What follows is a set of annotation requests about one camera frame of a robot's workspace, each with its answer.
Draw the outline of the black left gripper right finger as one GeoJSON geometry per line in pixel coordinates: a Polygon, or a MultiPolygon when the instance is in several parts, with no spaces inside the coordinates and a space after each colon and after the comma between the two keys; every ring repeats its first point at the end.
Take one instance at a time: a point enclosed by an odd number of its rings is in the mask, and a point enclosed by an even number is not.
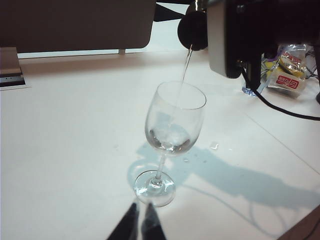
{"type": "Polygon", "coordinates": [[[154,205],[147,204],[144,219],[141,225],[141,235],[143,240],[166,240],[160,219],[154,205]]]}

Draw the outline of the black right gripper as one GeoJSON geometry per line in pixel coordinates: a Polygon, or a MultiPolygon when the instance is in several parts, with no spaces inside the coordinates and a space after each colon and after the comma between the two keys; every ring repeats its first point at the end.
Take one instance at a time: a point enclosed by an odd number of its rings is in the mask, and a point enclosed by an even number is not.
{"type": "Polygon", "coordinates": [[[241,59],[249,60],[276,46],[320,44],[318,0],[242,0],[241,59]]]}

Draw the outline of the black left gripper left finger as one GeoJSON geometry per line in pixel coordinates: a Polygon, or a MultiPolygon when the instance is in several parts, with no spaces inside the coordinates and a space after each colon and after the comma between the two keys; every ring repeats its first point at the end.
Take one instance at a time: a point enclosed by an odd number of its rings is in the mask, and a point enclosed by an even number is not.
{"type": "Polygon", "coordinates": [[[138,237],[138,204],[133,202],[107,240],[136,240],[138,237]]]}

